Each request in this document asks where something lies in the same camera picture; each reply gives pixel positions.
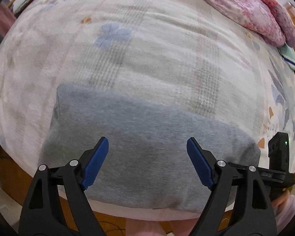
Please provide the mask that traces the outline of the person right hand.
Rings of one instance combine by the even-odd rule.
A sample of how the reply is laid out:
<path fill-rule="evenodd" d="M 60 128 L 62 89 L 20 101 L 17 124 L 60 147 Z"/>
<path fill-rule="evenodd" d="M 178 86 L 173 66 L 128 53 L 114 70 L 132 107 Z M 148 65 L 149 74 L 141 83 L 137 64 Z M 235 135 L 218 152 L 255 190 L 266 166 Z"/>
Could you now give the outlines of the person right hand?
<path fill-rule="evenodd" d="M 295 195 L 292 195 L 290 191 L 286 190 L 272 201 L 271 204 L 274 209 L 277 231 L 279 233 L 295 215 Z"/>

